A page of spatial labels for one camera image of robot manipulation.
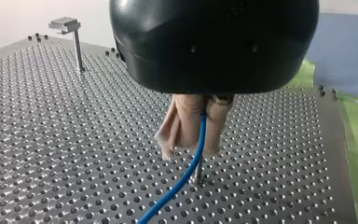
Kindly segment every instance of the metal bolt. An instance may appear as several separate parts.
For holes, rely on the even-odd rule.
[[[192,176],[191,180],[193,184],[199,185],[202,183],[202,160],[203,157],[200,158],[199,164],[197,165],[196,172],[194,172],[194,176]]]

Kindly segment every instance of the black screw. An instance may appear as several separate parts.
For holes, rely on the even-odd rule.
[[[336,95],[336,90],[332,89],[331,93],[333,93],[333,100],[336,101],[338,99]]]

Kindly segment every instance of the blue cable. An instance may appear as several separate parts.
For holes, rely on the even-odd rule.
[[[162,208],[167,202],[170,201],[170,199],[173,198],[173,196],[179,192],[179,190],[185,185],[185,183],[188,181],[188,179],[193,174],[194,170],[196,169],[197,165],[199,164],[203,146],[205,143],[205,132],[206,132],[206,115],[205,113],[202,113],[201,115],[201,125],[200,125],[200,140],[199,140],[199,148],[196,151],[196,154],[194,155],[194,159],[190,164],[190,167],[188,167],[185,174],[182,176],[182,178],[179,179],[179,181],[176,183],[175,186],[164,196],[162,197],[156,204],[153,205],[139,220],[139,224],[146,224],[158,211]]]

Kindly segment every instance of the beige cloth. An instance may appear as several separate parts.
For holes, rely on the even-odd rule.
[[[165,120],[155,135],[161,146],[162,159],[169,160],[175,148],[195,151],[200,135],[200,115],[206,111],[204,155],[219,151],[220,135],[225,128],[228,111],[232,107],[203,95],[174,94]]]

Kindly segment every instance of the black robot head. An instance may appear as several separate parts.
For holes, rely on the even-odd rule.
[[[110,1],[130,75],[172,93],[280,88],[301,65],[318,14],[318,0]]]

